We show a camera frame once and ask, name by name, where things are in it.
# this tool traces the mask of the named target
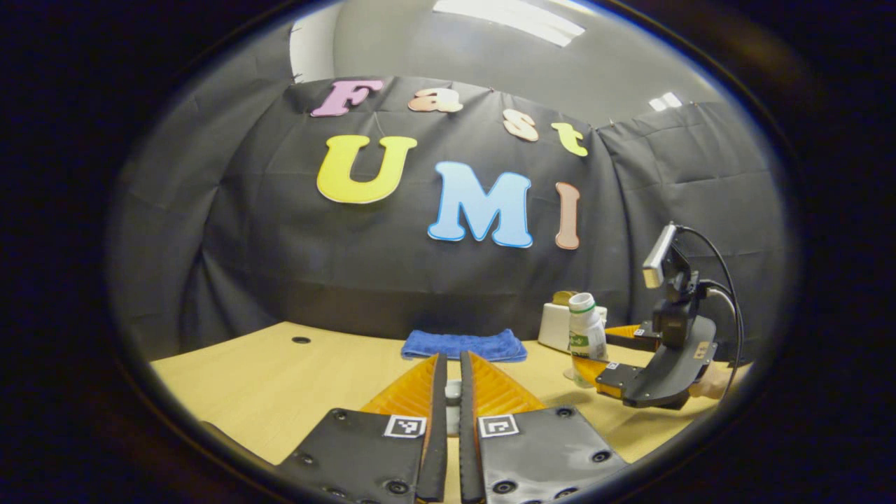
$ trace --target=letter m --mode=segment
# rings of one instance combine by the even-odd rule
[[[466,235],[461,226],[461,210],[473,238],[482,241],[500,214],[498,229],[492,239],[505,247],[527,248],[532,236],[526,230],[526,190],[532,185],[523,175],[502,173],[486,195],[473,169],[462,162],[436,163],[435,171],[442,175],[442,201],[436,223],[428,234],[434,239],[460,241]]]

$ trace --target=white container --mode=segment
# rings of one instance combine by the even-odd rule
[[[594,296],[582,292],[569,299],[569,350],[575,357],[592,361],[607,361],[607,334],[604,318],[596,310]],[[573,366],[573,381],[579,387],[593,387]]]

